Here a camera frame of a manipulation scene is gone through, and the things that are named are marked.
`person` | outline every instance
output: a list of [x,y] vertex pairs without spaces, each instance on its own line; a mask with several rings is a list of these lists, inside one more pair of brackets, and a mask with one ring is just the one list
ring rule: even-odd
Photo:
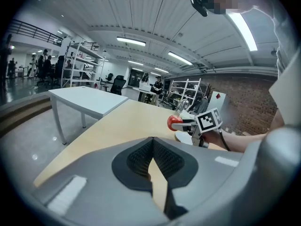
[[33,88],[33,89],[38,89],[38,84],[43,82],[44,78],[46,77],[47,73],[50,71],[51,69],[51,55],[48,56],[48,58],[46,59],[46,61],[43,64],[43,67],[40,71],[39,74],[41,74],[41,80],[37,82],[37,85]]
[[34,81],[36,80],[36,76],[37,76],[39,70],[41,70],[43,68],[43,59],[44,59],[43,55],[41,55],[38,59],[37,68],[36,68],[36,71],[34,72],[34,79],[33,79]]
[[157,81],[152,86],[152,92],[156,93],[156,95],[152,96],[151,104],[158,106],[158,99],[159,99],[159,95],[160,95],[160,93],[162,91],[162,88],[163,88],[163,83],[161,81],[161,76],[158,75],[156,77],[156,79],[157,79]]
[[[149,85],[149,74],[148,73],[145,73],[143,75],[142,79],[139,82],[139,85]],[[145,93],[140,92],[138,101],[144,102],[144,99],[145,99]]]
[[66,69],[72,69],[72,64],[71,64],[71,60],[67,60],[67,66]]
[[15,65],[16,64],[17,64],[17,62],[15,63],[15,58],[12,58],[12,60],[8,64],[8,77],[9,77],[9,79],[12,79],[13,75],[15,74]]
[[8,66],[8,56],[12,53],[12,47],[11,47],[11,38],[12,35],[9,34],[8,38],[5,42],[1,44],[0,48],[0,89],[5,90],[5,84],[6,84],[6,70]]
[[47,53],[48,53],[48,50],[44,49],[44,51],[43,51],[43,56],[44,56],[43,60],[44,60],[44,62],[47,60],[47,57],[48,57]]
[[37,60],[36,60],[36,56],[35,55],[32,55],[32,61],[29,63],[32,67],[31,67],[31,71],[30,71],[30,74],[29,74],[29,78],[32,78],[33,75],[34,75],[34,69],[36,67],[36,64],[37,64]]
[[[203,0],[202,2],[204,2],[202,6],[196,8],[202,16],[207,16],[206,10],[213,11],[216,14],[225,14],[228,10],[235,13],[245,13],[251,9],[257,9],[269,16],[274,23],[274,32],[279,42],[276,53],[278,76],[283,73],[294,55],[299,53],[299,36],[291,18],[278,0]],[[284,126],[284,120],[278,109],[271,123],[269,132],[282,126]],[[249,143],[262,140],[265,136],[266,134],[236,136],[223,132],[225,142],[230,150],[235,152],[244,152]],[[205,132],[203,137],[208,143],[214,143],[220,147],[224,147],[217,131]]]

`white table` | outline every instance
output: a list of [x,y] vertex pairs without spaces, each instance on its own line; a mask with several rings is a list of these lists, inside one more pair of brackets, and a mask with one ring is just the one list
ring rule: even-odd
[[136,90],[136,91],[139,91],[139,92],[142,92],[142,93],[145,93],[145,94],[150,94],[150,95],[156,95],[156,93],[154,92],[148,92],[148,91],[145,91],[145,90],[141,90],[139,88],[133,88],[133,90]]
[[57,100],[81,113],[83,128],[86,127],[85,114],[100,120],[116,107],[128,100],[125,96],[119,96],[85,86],[52,89],[48,92],[50,94],[56,127],[64,145],[67,141],[63,135],[58,117]]

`wooden table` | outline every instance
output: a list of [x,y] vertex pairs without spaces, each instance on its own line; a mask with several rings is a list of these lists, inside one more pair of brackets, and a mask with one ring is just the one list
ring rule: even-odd
[[[175,140],[175,132],[167,127],[167,119],[174,111],[127,100],[95,123],[64,149],[34,180],[36,187],[49,177],[89,152],[144,137],[164,137]],[[211,149],[220,149],[210,145]],[[154,160],[149,166],[153,183],[153,199],[163,210],[167,182]]]

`ceiling light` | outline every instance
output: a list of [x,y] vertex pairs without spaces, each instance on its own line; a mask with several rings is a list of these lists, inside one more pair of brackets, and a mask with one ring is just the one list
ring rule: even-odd
[[155,68],[155,69],[156,69],[156,70],[160,70],[160,71],[165,72],[165,73],[169,73],[168,71],[161,70],[161,69],[159,69],[159,68]]
[[249,47],[250,51],[257,51],[257,46],[253,35],[246,24],[244,18],[241,16],[240,13],[228,13],[229,17],[233,20],[237,28],[239,29],[240,33],[244,37],[247,46]]
[[136,69],[136,68],[132,68],[132,70],[138,70],[138,71],[141,71],[141,72],[143,71],[143,70],[139,70],[139,69]]
[[141,45],[141,46],[146,45],[145,42],[142,42],[139,40],[133,40],[133,39],[127,39],[127,38],[121,38],[121,37],[117,37],[117,40],[120,42],[133,43],[133,44],[137,44],[137,45]]
[[174,54],[173,52],[169,52],[168,55],[170,55],[170,56],[172,56],[172,57],[175,57],[175,58],[177,58],[177,59],[183,61],[184,63],[186,63],[186,64],[188,64],[188,65],[192,65],[191,62],[189,62],[188,60],[186,60],[186,59],[184,59],[184,58],[182,58],[182,57],[180,57],[180,56]]
[[143,65],[143,64],[141,64],[141,63],[137,63],[137,62],[130,61],[130,60],[128,60],[128,62],[133,63],[133,64],[135,64],[135,65]]

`table leg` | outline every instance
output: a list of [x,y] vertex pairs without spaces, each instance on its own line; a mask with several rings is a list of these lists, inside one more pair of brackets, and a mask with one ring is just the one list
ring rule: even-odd
[[54,96],[50,96],[51,99],[51,105],[52,105],[52,111],[53,111],[53,116],[55,118],[55,124],[56,124],[56,128],[58,130],[58,133],[61,137],[61,141],[63,145],[66,145],[67,141],[64,137],[63,131],[62,131],[62,127],[61,127],[61,123],[60,123],[60,119],[58,118],[58,112],[57,112],[57,102],[56,102],[56,98]]
[[83,125],[83,128],[86,128],[86,118],[85,118],[85,114],[81,112],[81,123]]
[[141,101],[142,92],[139,93],[138,101]]

